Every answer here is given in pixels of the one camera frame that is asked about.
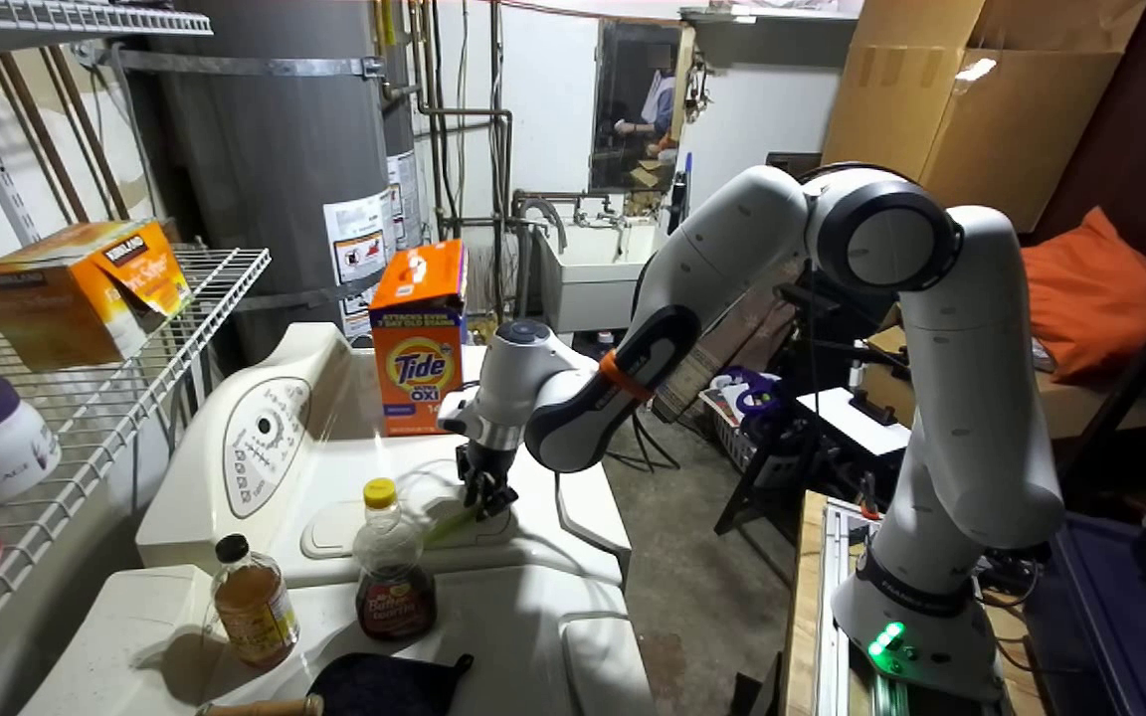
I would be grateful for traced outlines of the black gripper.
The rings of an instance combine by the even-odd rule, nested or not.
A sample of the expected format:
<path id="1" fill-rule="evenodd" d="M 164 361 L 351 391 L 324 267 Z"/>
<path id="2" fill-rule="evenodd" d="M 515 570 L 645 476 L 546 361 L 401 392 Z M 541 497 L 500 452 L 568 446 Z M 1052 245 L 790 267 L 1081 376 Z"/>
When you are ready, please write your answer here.
<path id="1" fill-rule="evenodd" d="M 509 486 L 509 466 L 515 466 L 509 448 L 488 448 L 479 440 L 467 440 L 459 448 L 459 476 L 467 479 L 467 505 L 479 517 L 493 517 L 519 501 L 519 490 Z"/>

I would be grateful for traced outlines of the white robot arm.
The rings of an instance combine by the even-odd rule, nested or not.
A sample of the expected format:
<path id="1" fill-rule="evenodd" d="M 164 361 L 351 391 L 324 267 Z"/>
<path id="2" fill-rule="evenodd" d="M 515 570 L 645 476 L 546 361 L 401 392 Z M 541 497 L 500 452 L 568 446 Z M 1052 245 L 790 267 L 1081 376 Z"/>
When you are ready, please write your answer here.
<path id="1" fill-rule="evenodd" d="M 499 328 L 479 376 L 438 407 L 463 436 L 459 472 L 487 493 L 519 458 L 588 468 L 737 303 L 779 285 L 789 267 L 887 298 L 906 338 L 906 446 L 887 510 L 833 595 L 833 625 L 887 681 L 993 702 L 1004 681 L 975 563 L 1064 523 L 1024 245 L 993 208 L 943 202 L 870 161 L 813 180 L 749 168 L 645 263 L 614 350 L 585 358 L 534 316 Z"/>

